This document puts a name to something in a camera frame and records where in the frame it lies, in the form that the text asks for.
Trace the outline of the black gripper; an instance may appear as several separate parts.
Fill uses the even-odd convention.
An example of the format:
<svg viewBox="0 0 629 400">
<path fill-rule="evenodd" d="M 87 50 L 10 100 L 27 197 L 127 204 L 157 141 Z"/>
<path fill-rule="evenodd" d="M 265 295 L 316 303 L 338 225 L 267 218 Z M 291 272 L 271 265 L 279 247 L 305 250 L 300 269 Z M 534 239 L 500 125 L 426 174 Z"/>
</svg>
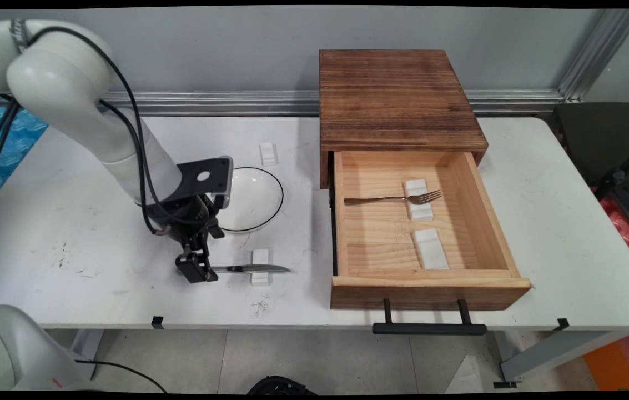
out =
<svg viewBox="0 0 629 400">
<path fill-rule="evenodd" d="M 168 230 L 165 235 L 190 250 L 175 259 L 179 273 L 191 284 L 217 281 L 218 274 L 211 268 L 209 250 L 205 248 L 209 237 L 225 236 L 217 220 L 223 197 L 217 196 L 215 202 L 208 196 L 188 197 L 162 205 L 164 208 L 147 206 L 147 216 L 159 228 Z"/>
</svg>

